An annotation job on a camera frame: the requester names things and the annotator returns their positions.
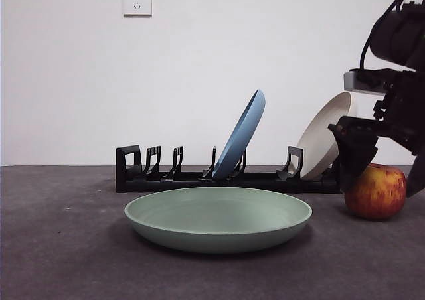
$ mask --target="plate rim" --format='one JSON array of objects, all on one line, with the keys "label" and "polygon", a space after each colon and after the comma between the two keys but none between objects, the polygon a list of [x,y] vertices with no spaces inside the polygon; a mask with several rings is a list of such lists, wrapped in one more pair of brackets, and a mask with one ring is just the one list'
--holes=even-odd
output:
[{"label": "plate rim", "polygon": [[[257,230],[257,231],[249,231],[249,232],[200,232],[200,231],[194,231],[194,230],[175,230],[175,229],[172,229],[172,228],[166,228],[166,227],[162,227],[162,226],[152,226],[150,224],[146,224],[146,223],[141,222],[138,219],[134,218],[128,210],[130,208],[130,206],[132,204],[134,204],[136,201],[143,200],[144,198],[151,197],[152,195],[163,194],[163,193],[166,193],[166,192],[177,192],[177,191],[180,191],[180,190],[196,190],[196,189],[202,189],[202,188],[215,188],[215,189],[234,188],[234,189],[253,190],[253,191],[259,191],[259,192],[268,192],[268,193],[271,193],[271,194],[278,194],[278,195],[290,197],[290,198],[294,199],[295,201],[298,201],[302,205],[306,206],[307,209],[308,209],[308,213],[307,213],[307,216],[304,216],[301,220],[298,220],[297,222],[295,222],[291,226],[281,226],[281,227],[277,227],[277,228],[271,228],[269,230]],[[148,228],[153,228],[153,229],[156,229],[156,230],[163,230],[163,231],[166,231],[166,232],[174,232],[174,233],[178,233],[178,234],[208,235],[208,236],[236,236],[236,235],[251,235],[251,234],[264,234],[264,233],[270,233],[270,232],[277,232],[277,231],[280,231],[280,230],[285,230],[285,229],[289,229],[289,228],[299,226],[299,225],[307,222],[311,218],[311,215],[313,214],[313,210],[308,203],[304,202],[303,200],[301,200],[297,197],[294,197],[294,196],[291,196],[291,195],[288,195],[288,194],[283,194],[283,193],[280,193],[280,192],[274,192],[274,191],[271,191],[271,190],[263,190],[263,189],[258,189],[258,188],[246,188],[246,187],[191,187],[191,188],[178,188],[178,189],[172,189],[172,190],[164,190],[162,192],[154,192],[154,193],[147,194],[147,195],[144,195],[142,197],[138,197],[136,199],[133,199],[131,202],[126,204],[126,207],[124,208],[124,214],[133,223],[136,223],[138,225],[145,226],[145,227],[148,227]]]}]

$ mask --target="floor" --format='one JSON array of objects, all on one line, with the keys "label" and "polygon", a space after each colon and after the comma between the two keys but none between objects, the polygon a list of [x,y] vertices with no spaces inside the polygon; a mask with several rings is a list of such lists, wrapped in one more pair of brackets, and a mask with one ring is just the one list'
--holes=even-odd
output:
[{"label": "floor", "polygon": [[2,299],[424,298],[425,192],[387,222],[297,194],[313,216],[293,240],[206,256],[138,236],[123,208],[142,194],[114,189],[114,167],[3,167]]}]

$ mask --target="red apple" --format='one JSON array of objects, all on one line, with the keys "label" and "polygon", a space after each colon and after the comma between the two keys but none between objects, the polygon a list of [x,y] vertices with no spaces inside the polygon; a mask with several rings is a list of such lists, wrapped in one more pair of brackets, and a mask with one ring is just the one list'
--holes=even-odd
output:
[{"label": "red apple", "polygon": [[345,193],[345,205],[357,216],[384,220],[397,214],[406,200],[406,177],[395,167],[369,164],[354,187]]}]

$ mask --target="dish rack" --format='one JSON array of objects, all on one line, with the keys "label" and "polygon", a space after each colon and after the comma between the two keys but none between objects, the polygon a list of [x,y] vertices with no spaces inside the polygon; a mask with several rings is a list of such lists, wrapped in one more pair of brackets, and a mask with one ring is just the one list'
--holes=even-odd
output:
[{"label": "dish rack", "polygon": [[[303,167],[303,149],[288,147],[288,158],[285,165],[275,172],[247,172],[246,150],[238,164],[227,179],[213,179],[216,164],[216,148],[212,150],[212,163],[207,169],[195,172],[181,170],[183,162],[183,146],[174,148],[173,166],[167,172],[159,171],[161,147],[150,147],[146,150],[145,166],[141,162],[139,145],[118,147],[116,149],[116,192],[160,192],[190,187],[244,187],[272,190],[282,193],[323,193],[339,194],[339,159],[322,173],[317,181],[301,180]],[[133,165],[126,165],[126,155],[134,154]],[[293,173],[288,171],[292,157],[298,158]]]}]

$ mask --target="light green bowl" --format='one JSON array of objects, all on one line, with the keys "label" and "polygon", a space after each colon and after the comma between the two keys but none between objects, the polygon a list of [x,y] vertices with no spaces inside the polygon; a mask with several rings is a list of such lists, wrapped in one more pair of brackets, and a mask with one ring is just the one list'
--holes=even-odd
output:
[{"label": "light green bowl", "polygon": [[293,238],[311,216],[295,197],[251,188],[168,190],[124,209],[135,230],[157,244],[208,254],[251,252]]}]

